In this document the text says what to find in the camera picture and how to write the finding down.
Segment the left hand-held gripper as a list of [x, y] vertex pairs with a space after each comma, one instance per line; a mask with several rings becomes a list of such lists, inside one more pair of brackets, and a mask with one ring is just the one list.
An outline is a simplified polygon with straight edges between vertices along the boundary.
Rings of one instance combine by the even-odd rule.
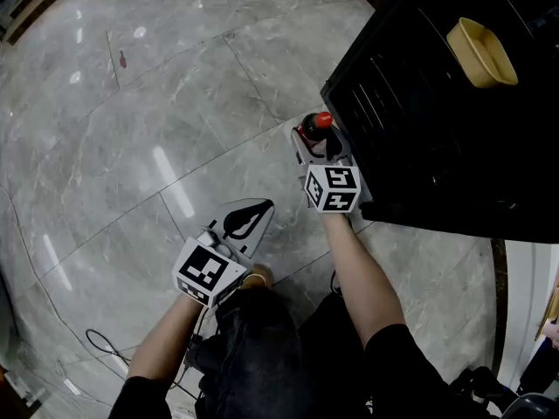
[[177, 290], [208, 308], [224, 301], [247, 276], [274, 211], [274, 203], [265, 198], [221, 205], [209, 227], [187, 238], [172, 269]]

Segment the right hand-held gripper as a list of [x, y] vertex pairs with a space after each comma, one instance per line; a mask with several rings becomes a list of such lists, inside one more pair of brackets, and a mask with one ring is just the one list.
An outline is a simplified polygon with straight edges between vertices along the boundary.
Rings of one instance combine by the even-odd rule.
[[351, 162], [351, 147], [345, 135], [337, 126], [332, 126], [331, 132], [331, 161], [335, 162], [317, 155], [298, 128], [291, 131], [303, 199], [308, 208], [318, 213], [351, 213], [369, 200], [369, 189], [360, 169]]

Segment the red-capped dark bottle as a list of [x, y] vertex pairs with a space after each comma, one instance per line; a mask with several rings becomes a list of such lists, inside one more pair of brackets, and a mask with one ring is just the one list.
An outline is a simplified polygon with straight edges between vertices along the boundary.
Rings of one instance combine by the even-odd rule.
[[333, 124], [330, 112], [310, 113], [297, 127], [303, 141], [313, 148], [328, 137], [328, 132]]

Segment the black mini fridge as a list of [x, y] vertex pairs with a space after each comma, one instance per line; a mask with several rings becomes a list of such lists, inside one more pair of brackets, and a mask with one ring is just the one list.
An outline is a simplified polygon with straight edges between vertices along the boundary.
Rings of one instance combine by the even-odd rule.
[[[518, 82], [477, 87], [467, 21]], [[321, 91], [371, 198], [366, 220], [559, 244], [559, 0], [381, 0]]]

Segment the person's left forearm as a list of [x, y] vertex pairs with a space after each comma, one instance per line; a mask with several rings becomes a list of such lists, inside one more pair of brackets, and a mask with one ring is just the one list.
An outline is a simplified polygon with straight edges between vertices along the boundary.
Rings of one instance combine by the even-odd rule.
[[181, 366], [203, 306], [180, 294], [136, 348], [128, 379], [142, 377], [170, 388]]

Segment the person's right forearm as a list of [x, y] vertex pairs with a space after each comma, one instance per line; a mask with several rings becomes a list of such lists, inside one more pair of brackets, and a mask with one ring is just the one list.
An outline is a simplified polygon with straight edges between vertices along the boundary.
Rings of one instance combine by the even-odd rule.
[[400, 300], [382, 267], [341, 213], [322, 214], [344, 303], [363, 346], [387, 326], [405, 323]]

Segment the person's left tan shoe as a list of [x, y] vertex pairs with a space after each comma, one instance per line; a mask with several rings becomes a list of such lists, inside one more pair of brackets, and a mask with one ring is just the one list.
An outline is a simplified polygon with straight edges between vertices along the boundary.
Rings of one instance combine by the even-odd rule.
[[255, 264], [249, 273], [244, 277], [240, 289], [266, 288], [273, 286], [273, 275], [268, 267], [262, 264]]

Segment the person's dark trousers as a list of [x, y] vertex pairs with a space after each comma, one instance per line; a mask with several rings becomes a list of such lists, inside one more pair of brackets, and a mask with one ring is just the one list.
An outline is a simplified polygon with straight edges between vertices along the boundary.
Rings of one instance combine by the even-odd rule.
[[342, 297], [296, 326], [281, 297], [242, 289], [217, 334], [187, 354], [202, 372], [197, 419], [371, 419], [365, 353]]

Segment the yellow tray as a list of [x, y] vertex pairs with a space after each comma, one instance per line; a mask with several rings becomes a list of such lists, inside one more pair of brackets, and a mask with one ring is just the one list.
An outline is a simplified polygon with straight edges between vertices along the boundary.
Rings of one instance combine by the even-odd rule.
[[446, 40], [475, 87], [518, 85], [516, 71], [503, 45], [484, 25], [461, 17], [446, 35]]

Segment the person's black printed shirt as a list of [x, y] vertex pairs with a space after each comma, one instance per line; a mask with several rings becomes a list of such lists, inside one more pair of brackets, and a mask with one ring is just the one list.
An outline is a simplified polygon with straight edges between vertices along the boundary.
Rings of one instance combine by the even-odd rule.
[[[404, 325], [387, 326], [365, 347], [372, 383], [371, 419], [498, 419], [478, 403], [455, 395], [425, 358]], [[126, 381], [108, 419], [172, 419], [155, 381]]]

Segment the white curved counter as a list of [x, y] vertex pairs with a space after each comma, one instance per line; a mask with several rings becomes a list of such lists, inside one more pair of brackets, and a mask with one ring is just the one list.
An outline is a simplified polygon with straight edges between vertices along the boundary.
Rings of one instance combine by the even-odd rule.
[[543, 337], [539, 334], [559, 283], [559, 244], [491, 241], [496, 290], [493, 373], [517, 389]]

